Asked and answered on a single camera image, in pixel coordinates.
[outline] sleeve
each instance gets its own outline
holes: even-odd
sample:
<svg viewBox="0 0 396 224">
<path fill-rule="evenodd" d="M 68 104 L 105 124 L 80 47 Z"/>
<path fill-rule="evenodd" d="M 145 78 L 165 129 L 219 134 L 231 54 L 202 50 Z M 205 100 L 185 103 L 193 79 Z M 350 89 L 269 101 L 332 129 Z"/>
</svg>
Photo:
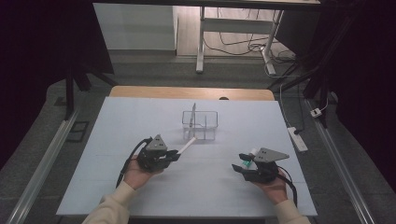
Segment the sleeve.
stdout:
<svg viewBox="0 0 396 224">
<path fill-rule="evenodd" d="M 292 200 L 286 200 L 275 206 L 279 224 L 309 224 L 307 217 L 302 216 Z"/>
<path fill-rule="evenodd" d="M 128 206 L 135 195 L 136 191 L 121 181 L 114 193 L 104 196 L 83 223 L 128 223 Z"/>
</svg>

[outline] hand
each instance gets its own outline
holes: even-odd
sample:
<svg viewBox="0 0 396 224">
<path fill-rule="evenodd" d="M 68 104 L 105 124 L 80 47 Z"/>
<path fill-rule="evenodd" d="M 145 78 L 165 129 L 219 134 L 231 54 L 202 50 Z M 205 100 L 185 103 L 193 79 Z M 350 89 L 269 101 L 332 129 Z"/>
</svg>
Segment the hand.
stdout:
<svg viewBox="0 0 396 224">
<path fill-rule="evenodd" d="M 163 172 L 163 170 L 159 172 L 149 173 L 140 169 L 139 164 L 136 160 L 137 156 L 133 156 L 131 162 L 129 162 L 128 168 L 124 175 L 124 182 L 127 183 L 133 189 L 140 189 L 143 187 L 149 179 L 157 174 Z"/>
<path fill-rule="evenodd" d="M 286 183 L 279 178 L 276 178 L 273 182 L 268 184 L 257 182 L 252 183 L 262 189 L 262 191 L 264 191 L 273 204 L 282 203 L 288 199 L 288 194 L 286 193 Z"/>
</svg>

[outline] person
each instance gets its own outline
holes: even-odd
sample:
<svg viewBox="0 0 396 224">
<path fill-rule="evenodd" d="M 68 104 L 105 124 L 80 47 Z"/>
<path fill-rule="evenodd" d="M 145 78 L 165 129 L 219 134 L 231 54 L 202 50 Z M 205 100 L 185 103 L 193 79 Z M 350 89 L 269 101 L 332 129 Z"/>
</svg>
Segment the person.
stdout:
<svg viewBox="0 0 396 224">
<path fill-rule="evenodd" d="M 129 202 L 136 191 L 143 187 L 157 173 L 149 173 L 140 169 L 135 157 L 131 159 L 127 172 L 116 190 L 102 198 L 99 205 L 85 218 L 85 223 L 128 223 Z M 307 224 L 307 217 L 302 216 L 292 200 L 288 199 L 286 183 L 276 179 L 270 184 L 253 183 L 258 186 L 274 204 L 276 216 L 280 224 Z"/>
</svg>

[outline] white power strip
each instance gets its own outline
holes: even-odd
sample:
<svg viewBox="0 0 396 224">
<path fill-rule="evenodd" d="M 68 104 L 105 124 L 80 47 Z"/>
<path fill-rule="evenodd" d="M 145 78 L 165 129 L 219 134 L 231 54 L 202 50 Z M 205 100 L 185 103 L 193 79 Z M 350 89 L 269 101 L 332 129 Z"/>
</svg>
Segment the white power strip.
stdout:
<svg viewBox="0 0 396 224">
<path fill-rule="evenodd" d="M 308 150 L 306 147 L 303 138 L 299 134 L 295 134 L 294 131 L 296 131 L 296 128 L 290 127 L 288 128 L 291 140 L 293 140 L 294 145 L 297 147 L 299 152 L 305 152 Z"/>
</svg>

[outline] white desk leg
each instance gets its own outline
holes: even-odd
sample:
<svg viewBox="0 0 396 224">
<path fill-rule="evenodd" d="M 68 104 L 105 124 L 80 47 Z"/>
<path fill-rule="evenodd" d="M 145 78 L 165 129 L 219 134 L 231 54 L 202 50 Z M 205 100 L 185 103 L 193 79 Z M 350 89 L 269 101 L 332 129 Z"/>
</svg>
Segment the white desk leg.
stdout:
<svg viewBox="0 0 396 224">
<path fill-rule="evenodd" d="M 274 41 L 274 37 L 275 37 L 275 34 L 276 34 L 277 26 L 279 25 L 280 18 L 282 17 L 282 13 L 283 13 L 282 10 L 277 13 L 276 20 L 273 23 L 273 27 L 272 27 L 271 33 L 268 36 L 268 42 L 265 45 L 265 48 L 262 49 L 262 57 L 264 58 L 265 66 L 267 67 L 268 74 L 270 76 L 275 76 L 276 75 L 276 71 L 275 71 L 274 65 L 273 65 L 271 57 L 270 57 L 270 49 L 271 49 L 271 45 L 272 45 L 272 43 Z"/>
<path fill-rule="evenodd" d="M 198 74 L 204 72 L 204 28 L 205 28 L 205 8 L 201 7 L 199 44 L 198 44 L 197 67 L 196 67 L 196 73 Z"/>
</svg>

